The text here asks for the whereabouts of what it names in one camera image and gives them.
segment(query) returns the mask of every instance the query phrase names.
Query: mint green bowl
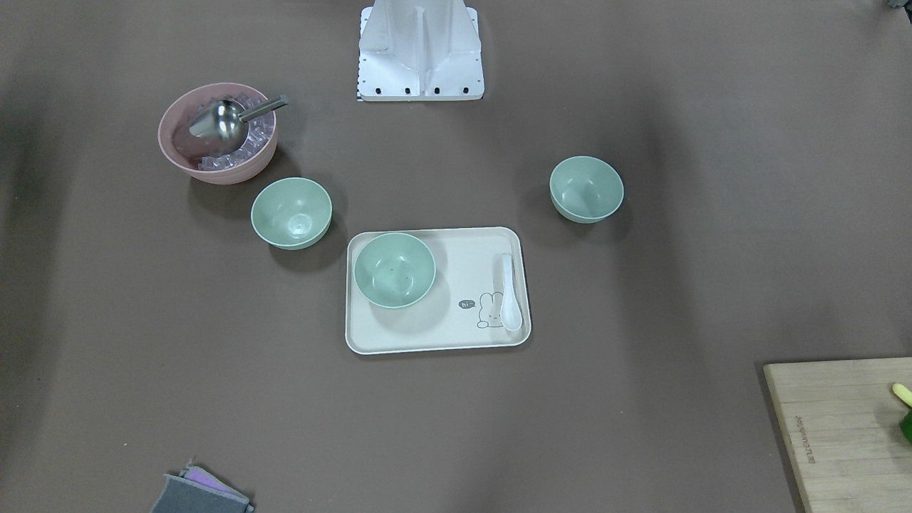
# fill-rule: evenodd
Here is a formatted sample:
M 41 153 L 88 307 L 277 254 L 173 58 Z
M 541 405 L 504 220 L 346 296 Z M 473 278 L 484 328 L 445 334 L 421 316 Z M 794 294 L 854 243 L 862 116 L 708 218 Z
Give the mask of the mint green bowl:
M 418 302 L 437 276 L 437 263 L 416 236 L 388 233 L 367 243 L 355 258 L 355 285 L 371 303 L 401 309 Z
M 551 172 L 551 202 L 576 223 L 595 223 L 624 201 L 624 183 L 615 168 L 595 157 L 570 157 Z
M 316 244 L 333 217 L 326 189 L 306 178 L 283 178 L 260 191 L 250 209 L 250 222 L 264 241 L 283 249 Z

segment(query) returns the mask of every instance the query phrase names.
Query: metal spoon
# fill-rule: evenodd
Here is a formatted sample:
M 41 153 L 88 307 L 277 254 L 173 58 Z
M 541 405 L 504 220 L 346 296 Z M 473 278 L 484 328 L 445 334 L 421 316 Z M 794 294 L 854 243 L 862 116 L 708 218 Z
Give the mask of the metal spoon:
M 174 149 L 188 159 L 221 157 L 236 151 L 247 140 L 247 121 L 288 105 L 279 95 L 250 109 L 230 99 L 220 99 L 174 132 Z
M 516 302 L 516 291 L 513 289 L 513 256 L 501 255 L 503 268 L 503 302 L 501 303 L 501 322 L 508 331 L 517 331 L 523 326 L 523 313 Z

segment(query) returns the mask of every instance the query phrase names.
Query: wooden cutting board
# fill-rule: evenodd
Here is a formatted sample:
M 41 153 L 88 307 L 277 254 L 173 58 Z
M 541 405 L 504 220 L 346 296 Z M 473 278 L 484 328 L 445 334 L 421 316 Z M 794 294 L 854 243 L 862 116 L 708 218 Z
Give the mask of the wooden cutting board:
M 912 512 L 912 443 L 891 392 L 912 358 L 763 367 L 808 513 Z

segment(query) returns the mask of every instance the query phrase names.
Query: bunny drawing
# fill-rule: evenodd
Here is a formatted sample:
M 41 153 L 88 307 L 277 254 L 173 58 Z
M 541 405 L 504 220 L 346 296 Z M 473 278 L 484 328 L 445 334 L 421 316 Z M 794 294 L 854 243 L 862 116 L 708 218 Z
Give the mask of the bunny drawing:
M 500 328 L 503 326 L 501 321 L 501 303 L 503 302 L 502 292 L 485 292 L 478 299 L 481 309 L 478 311 L 479 328 Z

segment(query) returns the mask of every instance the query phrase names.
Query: tray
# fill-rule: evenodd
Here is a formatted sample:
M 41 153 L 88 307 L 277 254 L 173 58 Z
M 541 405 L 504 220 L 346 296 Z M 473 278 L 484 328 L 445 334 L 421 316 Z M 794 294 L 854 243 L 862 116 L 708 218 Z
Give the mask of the tray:
M 502 226 L 401 230 L 428 245 L 437 277 L 428 295 L 404 309 L 370 303 L 352 278 L 361 249 L 388 232 L 365 232 L 348 243 L 345 339 L 359 354 L 517 346 L 532 333 L 523 250 L 516 233 Z M 516 299 L 523 326 L 507 331 L 500 322 L 503 273 L 498 257 L 513 255 Z

